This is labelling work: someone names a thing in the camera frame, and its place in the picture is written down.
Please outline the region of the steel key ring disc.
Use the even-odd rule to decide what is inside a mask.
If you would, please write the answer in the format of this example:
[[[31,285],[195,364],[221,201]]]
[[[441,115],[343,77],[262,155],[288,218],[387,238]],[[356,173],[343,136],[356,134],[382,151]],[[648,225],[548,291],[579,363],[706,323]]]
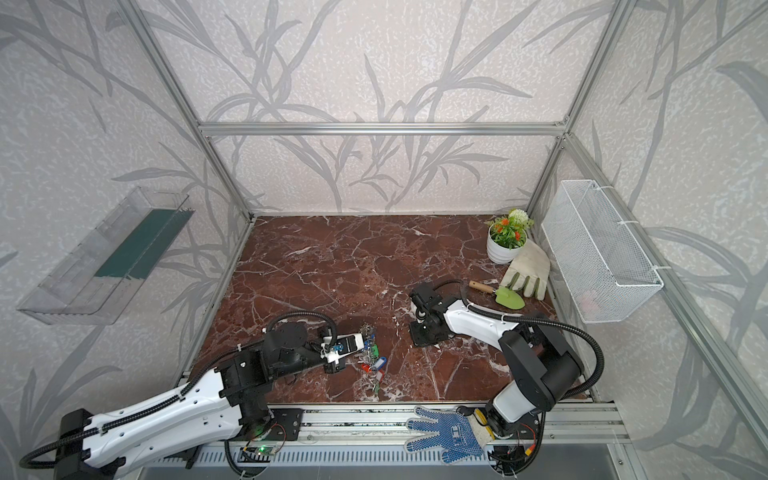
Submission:
[[[361,327],[363,349],[359,358],[361,369],[368,375],[371,394],[377,397],[384,379],[388,359],[380,353],[375,327],[364,323]]]

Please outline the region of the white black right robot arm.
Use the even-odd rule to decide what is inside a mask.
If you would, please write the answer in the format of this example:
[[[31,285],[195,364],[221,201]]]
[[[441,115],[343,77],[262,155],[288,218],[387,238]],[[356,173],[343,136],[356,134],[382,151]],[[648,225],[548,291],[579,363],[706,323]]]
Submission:
[[[468,299],[467,289],[457,279],[417,285],[409,294],[415,316],[409,331],[416,347],[463,335],[503,354],[512,381],[485,406],[485,425],[493,435],[511,435],[524,417],[551,411],[602,377],[603,350],[584,330],[545,315],[479,306]]]

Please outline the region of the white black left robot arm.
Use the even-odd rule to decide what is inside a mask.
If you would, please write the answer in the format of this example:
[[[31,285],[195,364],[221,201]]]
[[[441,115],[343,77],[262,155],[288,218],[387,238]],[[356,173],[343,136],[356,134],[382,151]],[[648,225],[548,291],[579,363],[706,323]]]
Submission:
[[[335,373],[365,346],[361,333],[339,334],[322,313],[314,316],[326,328],[311,339],[303,322],[310,315],[278,316],[261,339],[219,355],[186,383],[148,400],[65,415],[58,439],[25,454],[20,468],[50,469],[57,479],[116,479],[204,444],[263,435],[275,422],[266,396],[276,380],[317,367]]]

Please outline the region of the green garden trowel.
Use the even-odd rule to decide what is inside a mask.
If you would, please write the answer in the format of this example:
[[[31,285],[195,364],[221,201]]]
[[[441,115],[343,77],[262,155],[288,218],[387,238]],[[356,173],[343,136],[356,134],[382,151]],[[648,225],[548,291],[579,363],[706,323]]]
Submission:
[[[525,307],[523,298],[510,288],[495,288],[477,281],[470,281],[468,285],[474,290],[493,295],[497,304],[510,310],[522,310]]]

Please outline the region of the green circuit board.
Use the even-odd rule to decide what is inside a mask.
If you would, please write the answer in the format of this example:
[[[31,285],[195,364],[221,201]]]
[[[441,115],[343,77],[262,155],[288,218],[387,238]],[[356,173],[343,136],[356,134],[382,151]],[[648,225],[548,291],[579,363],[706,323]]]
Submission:
[[[283,448],[275,445],[246,445],[239,449],[240,460],[246,463],[269,463]]]

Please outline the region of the blue dotted work glove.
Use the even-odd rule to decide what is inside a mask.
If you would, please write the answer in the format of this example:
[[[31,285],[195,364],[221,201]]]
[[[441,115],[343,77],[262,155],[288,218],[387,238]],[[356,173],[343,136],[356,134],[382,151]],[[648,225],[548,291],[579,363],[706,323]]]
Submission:
[[[438,450],[441,462],[447,465],[482,456],[485,446],[494,440],[492,431],[473,414],[464,416],[423,406],[414,408],[406,428],[412,434],[404,444],[406,452]]]

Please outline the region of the white potted flower plant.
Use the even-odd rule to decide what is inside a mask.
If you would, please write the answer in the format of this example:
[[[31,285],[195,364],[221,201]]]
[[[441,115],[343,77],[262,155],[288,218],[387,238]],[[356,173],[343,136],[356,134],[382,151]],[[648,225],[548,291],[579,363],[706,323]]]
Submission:
[[[495,264],[509,264],[526,245],[534,221],[522,209],[512,209],[488,222],[486,250]]]

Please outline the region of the beige work glove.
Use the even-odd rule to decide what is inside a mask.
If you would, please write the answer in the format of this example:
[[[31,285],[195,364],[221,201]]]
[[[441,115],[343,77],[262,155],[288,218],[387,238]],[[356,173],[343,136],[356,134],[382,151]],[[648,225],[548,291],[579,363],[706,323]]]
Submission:
[[[528,240],[511,261],[500,285],[526,298],[543,301],[548,287],[551,263],[535,242]]]

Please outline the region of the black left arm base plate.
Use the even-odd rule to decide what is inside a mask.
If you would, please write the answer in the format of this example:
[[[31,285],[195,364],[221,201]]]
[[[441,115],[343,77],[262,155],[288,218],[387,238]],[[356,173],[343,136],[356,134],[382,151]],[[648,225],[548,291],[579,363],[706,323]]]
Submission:
[[[265,428],[260,441],[297,441],[302,425],[304,410],[301,408],[277,408],[272,410],[273,419]]]

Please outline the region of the clear plastic wall tray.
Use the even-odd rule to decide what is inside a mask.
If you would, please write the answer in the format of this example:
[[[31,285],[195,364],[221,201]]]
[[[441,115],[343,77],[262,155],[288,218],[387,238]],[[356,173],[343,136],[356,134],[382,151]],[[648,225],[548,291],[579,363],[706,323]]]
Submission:
[[[17,310],[46,325],[114,324],[193,214],[185,193],[134,188]]]

